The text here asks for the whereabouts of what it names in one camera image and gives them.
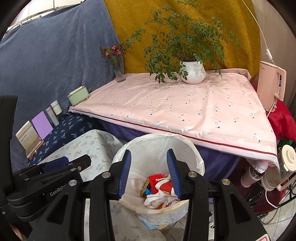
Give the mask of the white cotton glove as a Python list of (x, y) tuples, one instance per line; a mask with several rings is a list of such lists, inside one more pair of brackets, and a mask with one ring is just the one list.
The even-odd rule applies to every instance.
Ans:
[(168, 190), (159, 190), (156, 194), (150, 194), (144, 201), (144, 206), (150, 209), (160, 209), (175, 205), (180, 200), (174, 192), (174, 188)]

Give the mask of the red paper packet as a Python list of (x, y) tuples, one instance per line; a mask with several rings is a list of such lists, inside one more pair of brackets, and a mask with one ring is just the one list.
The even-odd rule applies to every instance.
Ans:
[(165, 175), (162, 175), (161, 173), (154, 174), (148, 177), (149, 185), (150, 185), (150, 191), (152, 194), (158, 193), (158, 189), (156, 189), (156, 184), (166, 178)]

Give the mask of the black gold cigarette box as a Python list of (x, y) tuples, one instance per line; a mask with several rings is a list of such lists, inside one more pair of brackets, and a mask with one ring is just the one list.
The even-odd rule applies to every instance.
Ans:
[(151, 195), (151, 188), (150, 188), (150, 182), (149, 179), (145, 182), (142, 190), (140, 191), (140, 196), (147, 196), (147, 195)]

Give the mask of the red paper cup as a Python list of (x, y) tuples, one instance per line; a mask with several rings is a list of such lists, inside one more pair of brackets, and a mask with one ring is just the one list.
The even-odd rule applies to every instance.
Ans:
[(178, 197), (175, 194), (173, 184), (170, 179), (166, 178), (161, 181), (159, 181), (155, 185), (156, 189), (161, 193), (162, 196), (164, 196), (166, 199), (163, 203), (163, 208), (170, 206), (174, 201), (178, 201)]

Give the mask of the white lined trash bin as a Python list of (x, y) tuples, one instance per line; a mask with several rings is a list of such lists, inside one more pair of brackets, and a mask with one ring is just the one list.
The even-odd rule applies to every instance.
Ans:
[(188, 212), (188, 201), (178, 201), (171, 206), (152, 209), (144, 206), (140, 191), (149, 176), (168, 174), (167, 151), (172, 149), (177, 160), (185, 162), (191, 171), (205, 173), (204, 161), (194, 144), (186, 137), (177, 134), (147, 134), (125, 144), (115, 154), (113, 162), (120, 162), (126, 150), (131, 152), (131, 166), (125, 193), (120, 204), (135, 211), (139, 219), (148, 227), (175, 223)]

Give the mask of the white blender appliance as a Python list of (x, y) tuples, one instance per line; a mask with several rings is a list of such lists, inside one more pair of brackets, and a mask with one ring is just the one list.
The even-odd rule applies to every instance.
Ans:
[(295, 150), (289, 145), (280, 147), (278, 167), (268, 167), (261, 179), (266, 191), (283, 191), (295, 181)]

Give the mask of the open beige book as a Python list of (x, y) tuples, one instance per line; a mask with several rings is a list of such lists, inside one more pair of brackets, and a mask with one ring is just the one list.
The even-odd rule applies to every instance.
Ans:
[(30, 159), (43, 145), (43, 140), (38, 135), (30, 121), (27, 121), (17, 132), (16, 138), (25, 149), (25, 154)]

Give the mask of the purple notebook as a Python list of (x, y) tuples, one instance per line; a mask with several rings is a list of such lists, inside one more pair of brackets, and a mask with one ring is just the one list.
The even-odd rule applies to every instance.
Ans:
[(48, 136), (53, 130), (52, 125), (43, 111), (41, 111), (32, 119), (32, 124), (41, 140), (44, 140), (46, 136)]

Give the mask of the floral table cloth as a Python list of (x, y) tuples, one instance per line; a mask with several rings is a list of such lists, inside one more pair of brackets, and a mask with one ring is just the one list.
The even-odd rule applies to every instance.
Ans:
[[(56, 150), (41, 162), (46, 163), (61, 157), (73, 161), (88, 155), (91, 165), (81, 172), (83, 181), (93, 180), (102, 172), (108, 171), (115, 154), (123, 142), (113, 135), (98, 130), (91, 130)], [(165, 240), (158, 229), (147, 228), (136, 212), (126, 208), (118, 201), (110, 202), (113, 231), (116, 240)]]

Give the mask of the navy floral cloth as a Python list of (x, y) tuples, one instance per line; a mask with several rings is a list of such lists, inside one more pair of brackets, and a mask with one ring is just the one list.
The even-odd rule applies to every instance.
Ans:
[(65, 115), (53, 130), (45, 137), (43, 145), (28, 159), (29, 166), (38, 164), (50, 154), (90, 130), (101, 130), (102, 125), (95, 118), (76, 113)]

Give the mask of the white lidded jar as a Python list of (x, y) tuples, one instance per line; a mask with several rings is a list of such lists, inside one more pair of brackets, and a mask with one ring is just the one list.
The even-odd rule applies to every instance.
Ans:
[(57, 100), (51, 103), (51, 108), (53, 109), (55, 115), (59, 115), (62, 113), (62, 108)]

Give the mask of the red cloth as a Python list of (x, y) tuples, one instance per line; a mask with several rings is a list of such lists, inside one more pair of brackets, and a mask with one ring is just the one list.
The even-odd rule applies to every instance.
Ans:
[(276, 109), (269, 114), (268, 120), (278, 140), (296, 141), (295, 120), (283, 101), (277, 101)]

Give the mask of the blue velvet backdrop cloth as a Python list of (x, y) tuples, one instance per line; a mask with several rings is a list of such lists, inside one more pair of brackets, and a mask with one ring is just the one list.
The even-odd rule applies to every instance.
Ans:
[(96, 90), (114, 79), (101, 47), (118, 43), (103, 1), (85, 1), (30, 21), (1, 40), (1, 95), (16, 95), (13, 132), (53, 101), (66, 110), (80, 86)]

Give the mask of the pink electric kettle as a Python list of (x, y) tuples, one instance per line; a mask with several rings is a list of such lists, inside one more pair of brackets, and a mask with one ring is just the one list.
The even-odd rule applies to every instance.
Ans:
[(260, 61), (257, 95), (266, 111), (274, 112), (278, 100), (283, 101), (287, 72), (268, 62)]

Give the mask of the glass vase pink flowers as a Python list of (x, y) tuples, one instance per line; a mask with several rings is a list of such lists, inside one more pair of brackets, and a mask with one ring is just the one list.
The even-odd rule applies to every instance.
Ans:
[(112, 45), (111, 47), (100, 47), (100, 52), (111, 62), (116, 76), (116, 81), (125, 81), (126, 78), (124, 77), (124, 67), (122, 60), (122, 55), (125, 52), (123, 44)]

